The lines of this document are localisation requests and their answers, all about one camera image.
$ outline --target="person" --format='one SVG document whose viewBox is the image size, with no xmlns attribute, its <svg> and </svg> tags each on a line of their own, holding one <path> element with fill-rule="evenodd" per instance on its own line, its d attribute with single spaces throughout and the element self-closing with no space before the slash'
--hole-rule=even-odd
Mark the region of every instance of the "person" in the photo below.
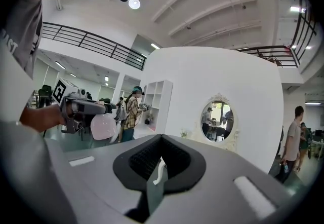
<svg viewBox="0 0 324 224">
<path fill-rule="evenodd" d="M 123 102 L 123 100 L 124 100 L 124 98 L 120 97 L 120 98 L 119 98 L 119 102 L 116 104 L 116 106 L 117 106 L 117 107 L 120 106 L 121 103 Z"/>
<path fill-rule="evenodd" d="M 278 175 L 275 176 L 275 178 L 281 183 L 284 183 L 288 179 L 292 169 L 294 168 L 295 161 L 299 157 L 299 140 L 300 140 L 300 132 L 301 132 L 300 122 L 303 120 L 303 116 L 304 116 L 304 108 L 302 106 L 296 107 L 295 119 L 290 124 L 287 133 L 285 151 L 283 153 L 283 157 L 280 162 L 281 163 L 280 172 Z"/>
<path fill-rule="evenodd" d="M 42 38 L 42 0 L 7 0 L 4 13 L 5 19 L 0 24 L 0 46 L 3 47 L 1 52 L 10 52 L 32 78 Z M 57 104 L 40 109 L 25 107 L 20 122 L 38 132 L 59 124 L 65 125 Z"/>
<path fill-rule="evenodd" d="M 139 118 L 144 109 L 139 108 L 137 99 L 142 97 L 142 88 L 135 86 L 132 93 L 126 99 L 126 108 L 128 116 L 122 125 L 122 135 L 119 136 L 118 142 L 127 142 L 133 138 L 136 120 Z"/>
<path fill-rule="evenodd" d="M 231 133 L 233 125 L 234 125 L 234 115 L 232 109 L 230 109 L 225 116 L 223 117 L 223 124 L 226 125 L 225 133 L 224 133 L 224 139 L 228 137 L 228 135 Z"/>
<path fill-rule="evenodd" d="M 204 114 L 202 115 L 202 131 L 204 133 L 205 136 L 207 136 L 207 132 L 209 129 L 209 123 L 213 123 L 213 121 L 210 119 L 211 118 L 211 112 L 212 112 L 212 108 L 208 108 L 207 111 L 204 112 Z"/>
<path fill-rule="evenodd" d="M 311 133 L 308 130 L 308 128 L 306 128 L 306 124 L 304 122 L 300 124 L 300 128 L 301 128 L 301 134 L 300 134 L 300 143 L 299 143 L 299 164 L 296 168 L 297 172 L 300 171 L 305 155 L 307 154 L 308 151 L 308 144 L 312 138 Z"/>
</svg>

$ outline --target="white shelf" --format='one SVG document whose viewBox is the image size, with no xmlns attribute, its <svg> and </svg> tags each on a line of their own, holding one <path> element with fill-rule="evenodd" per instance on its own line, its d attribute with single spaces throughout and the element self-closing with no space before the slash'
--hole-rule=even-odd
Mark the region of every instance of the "white shelf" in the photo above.
<svg viewBox="0 0 324 224">
<path fill-rule="evenodd" d="M 156 83 L 156 89 L 155 89 L 155 94 L 161 94 L 163 90 L 163 83 L 164 82 L 157 82 Z"/>
<path fill-rule="evenodd" d="M 151 109 L 144 112 L 141 124 L 146 126 L 151 133 L 164 134 L 173 84 L 167 80 L 164 80 L 148 83 L 146 86 L 147 93 L 145 93 L 144 102 L 147 105 L 150 105 Z M 153 115 L 153 122 L 151 122 L 149 125 L 145 125 L 144 121 L 149 114 Z"/>
<path fill-rule="evenodd" d="M 161 94 L 154 95 L 152 107 L 155 107 L 155 108 L 160 107 L 161 96 L 162 96 Z"/>
<path fill-rule="evenodd" d="M 147 94 L 154 94 L 156 88 L 156 83 L 150 83 L 147 86 Z"/>
</svg>

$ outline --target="backpack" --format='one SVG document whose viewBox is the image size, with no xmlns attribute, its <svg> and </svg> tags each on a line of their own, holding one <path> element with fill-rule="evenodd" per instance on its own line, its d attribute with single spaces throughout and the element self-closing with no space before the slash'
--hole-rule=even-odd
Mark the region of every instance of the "backpack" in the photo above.
<svg viewBox="0 0 324 224">
<path fill-rule="evenodd" d="M 120 105 L 118 106 L 118 109 L 117 109 L 115 120 L 117 122 L 123 121 L 123 120 L 127 119 L 128 114 L 129 113 L 127 113 L 126 103 L 124 101 L 121 101 Z"/>
</svg>

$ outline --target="oval mirror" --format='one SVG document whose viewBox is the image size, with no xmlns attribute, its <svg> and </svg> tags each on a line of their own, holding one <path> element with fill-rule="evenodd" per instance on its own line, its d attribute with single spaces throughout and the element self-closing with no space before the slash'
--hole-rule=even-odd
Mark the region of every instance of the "oval mirror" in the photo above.
<svg viewBox="0 0 324 224">
<path fill-rule="evenodd" d="M 233 111 L 222 101 L 208 103 L 201 115 L 201 129 L 210 141 L 222 142 L 231 133 L 234 124 Z"/>
</svg>

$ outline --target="black railing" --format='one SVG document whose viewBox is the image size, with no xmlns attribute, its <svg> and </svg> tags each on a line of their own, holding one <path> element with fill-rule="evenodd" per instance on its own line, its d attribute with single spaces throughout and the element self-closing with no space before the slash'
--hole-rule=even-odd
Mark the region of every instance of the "black railing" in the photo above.
<svg viewBox="0 0 324 224">
<path fill-rule="evenodd" d="M 298 15 L 298 20 L 297 20 L 297 26 L 296 26 L 296 31 L 291 43 L 292 46 L 296 46 L 295 53 L 296 53 L 296 58 L 298 59 L 298 62 L 300 62 L 301 58 L 303 57 L 306 47 L 309 45 L 312 37 L 316 34 L 315 27 L 316 27 L 316 21 L 314 18 L 314 14 L 312 12 L 311 5 L 309 4 L 308 0 L 299 0 L 299 8 L 300 12 Z"/>
<path fill-rule="evenodd" d="M 43 22 L 43 38 L 68 43 L 143 70 L 146 57 L 102 36 L 74 27 Z"/>
<path fill-rule="evenodd" d="M 240 48 L 237 49 L 250 55 L 255 55 L 269 62 L 275 63 L 281 67 L 298 67 L 299 61 L 292 48 L 286 46 L 267 46 L 254 48 Z"/>
</svg>

